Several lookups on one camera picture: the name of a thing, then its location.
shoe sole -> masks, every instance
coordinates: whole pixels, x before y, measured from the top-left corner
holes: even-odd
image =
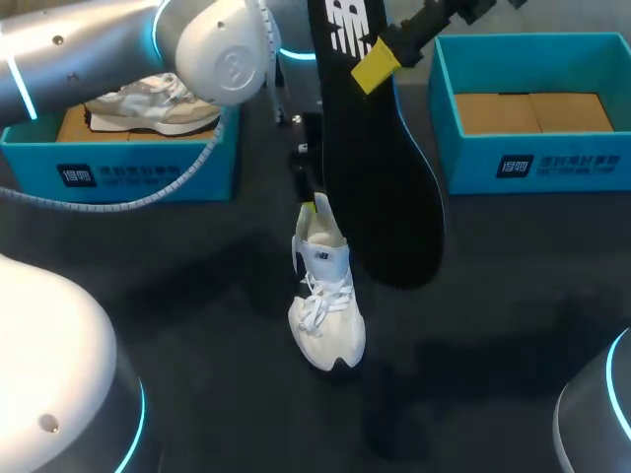
[[[393,78],[366,96],[351,75],[363,41],[352,52],[334,49],[325,3],[307,3],[322,98],[323,178],[337,225],[373,278],[422,287],[436,276],[445,246],[439,181],[401,116]],[[367,38],[375,37],[387,26],[384,2],[366,7],[373,32]]]
[[[290,320],[291,315],[288,315],[287,320],[289,322],[289,328],[292,331],[292,336],[294,337],[294,342],[296,342],[296,345],[298,345],[298,348],[300,349],[301,353],[303,354],[303,357],[305,357],[307,359],[307,361],[316,369],[320,370],[321,372],[338,372],[338,371],[345,371],[345,370],[353,370],[354,368],[356,368],[360,362],[362,361],[362,359],[364,358],[364,351],[366,350],[366,337],[364,337],[364,343],[362,344],[362,348],[360,351],[360,356],[357,360],[357,363],[355,365],[353,365],[352,367],[346,363],[346,361],[342,358],[337,358],[335,359],[335,362],[333,363],[333,366],[328,369],[325,370],[324,368],[321,368],[317,365],[317,363],[314,361],[314,359],[312,359],[307,352],[305,352],[305,350],[303,350],[302,345],[298,342],[300,340],[299,337],[299,333],[298,333],[298,327],[294,326],[294,324],[292,323],[292,321]],[[360,315],[361,319],[362,319],[362,329],[364,331],[364,333],[366,333],[366,322],[364,321],[364,317],[362,317]]]
[[[125,132],[135,130],[151,130],[164,136],[185,136],[196,133],[219,118],[211,115],[190,123],[172,124],[158,123],[147,118],[130,116],[109,116],[90,113],[87,118],[92,131]]]

black table surface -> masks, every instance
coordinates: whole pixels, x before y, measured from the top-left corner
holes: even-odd
[[[425,92],[401,101],[437,163]],[[309,369],[287,325],[289,142],[259,96],[233,202],[117,215],[2,202],[0,251],[105,307],[156,408],[164,473],[558,473],[557,395],[627,323],[631,195],[450,198],[432,285],[389,289],[354,264],[368,346],[343,382]]]

new balance logo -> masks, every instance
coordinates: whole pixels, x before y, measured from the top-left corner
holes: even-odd
[[[371,46],[364,42],[370,30],[364,0],[325,0],[328,22],[338,27],[331,33],[333,49],[364,58]]]

cable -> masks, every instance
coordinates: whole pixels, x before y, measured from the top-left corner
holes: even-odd
[[[153,204],[161,199],[164,199],[168,195],[173,194],[176,190],[182,187],[189,179],[191,179],[206,162],[213,149],[220,143],[224,135],[224,113],[222,111],[221,118],[215,133],[210,142],[202,150],[195,162],[188,168],[180,177],[174,180],[171,184],[160,189],[153,194],[143,197],[142,199],[133,200],[131,202],[124,202],[120,204],[80,204],[73,202],[63,202],[61,200],[44,199],[42,197],[36,197],[34,195],[18,192],[17,190],[9,189],[7,187],[0,187],[0,196],[7,197],[11,200],[23,202],[37,207],[43,207],[53,210],[69,210],[74,212],[90,212],[90,213],[112,213],[112,212],[125,212],[128,210],[136,210],[141,207],[146,207],[149,204]]]
[[[263,26],[267,35],[268,71],[265,75],[265,87],[274,108],[274,120],[280,123],[283,120],[283,105],[276,90],[276,61],[278,60],[278,44],[276,44],[275,26],[271,14],[265,4],[265,0],[256,0],[258,10],[263,17]]]

shoe tongue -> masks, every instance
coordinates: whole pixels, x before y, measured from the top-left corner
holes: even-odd
[[[348,272],[348,245],[331,247],[304,241],[301,253],[305,269],[317,281],[337,283]]]

